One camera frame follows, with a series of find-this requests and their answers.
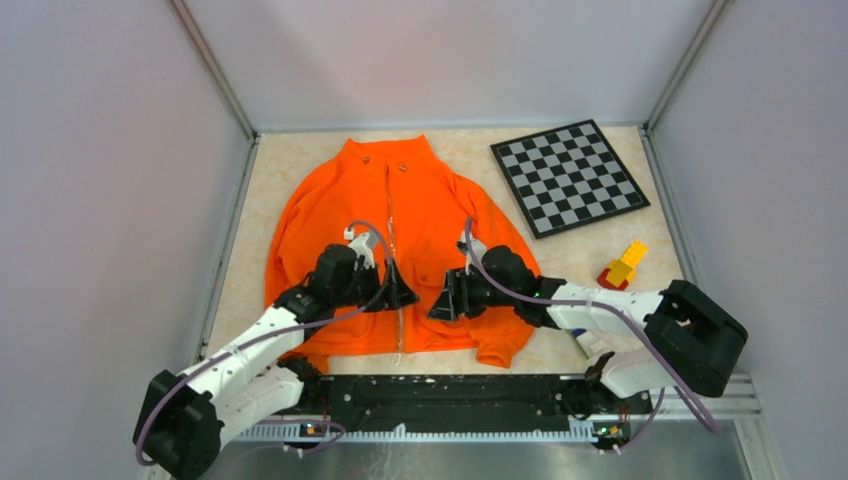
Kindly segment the orange zip-up jacket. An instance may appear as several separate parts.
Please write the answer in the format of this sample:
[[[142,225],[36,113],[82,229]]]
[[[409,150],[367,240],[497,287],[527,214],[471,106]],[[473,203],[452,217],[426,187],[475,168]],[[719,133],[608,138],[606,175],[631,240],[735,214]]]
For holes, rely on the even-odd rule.
[[[454,173],[428,140],[348,140],[294,190],[271,240],[265,298],[305,278],[326,246],[363,220],[390,245],[402,280],[418,302],[400,312],[362,313],[318,330],[295,353],[321,371],[333,356],[472,349],[479,363],[507,368],[533,330],[506,307],[476,318],[428,317],[445,274],[466,260],[457,244],[466,222],[484,245],[505,245],[530,269],[537,262],[510,220],[472,180]]]

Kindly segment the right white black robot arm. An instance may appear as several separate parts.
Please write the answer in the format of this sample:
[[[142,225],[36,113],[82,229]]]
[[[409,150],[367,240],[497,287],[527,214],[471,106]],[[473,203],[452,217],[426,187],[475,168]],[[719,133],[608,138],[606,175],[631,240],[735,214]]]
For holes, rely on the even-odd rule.
[[[463,267],[446,272],[428,316],[457,321],[507,309],[540,329],[583,329],[630,336],[636,350],[602,355],[587,374],[586,397],[612,412],[626,397],[676,387],[724,394],[748,341],[746,328],[693,283],[674,280],[650,292],[584,287],[535,274],[509,247],[459,246]]]

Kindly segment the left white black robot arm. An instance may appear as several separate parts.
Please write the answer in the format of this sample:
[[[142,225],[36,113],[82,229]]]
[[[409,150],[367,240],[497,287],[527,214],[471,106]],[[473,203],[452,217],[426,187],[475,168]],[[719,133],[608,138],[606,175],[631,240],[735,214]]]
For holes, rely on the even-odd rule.
[[[327,246],[313,270],[233,341],[149,381],[132,437],[138,463],[159,465],[178,479],[199,478],[227,443],[271,413],[317,407],[320,386],[280,366],[283,354],[325,326],[418,300],[392,257],[379,267],[369,246]]]

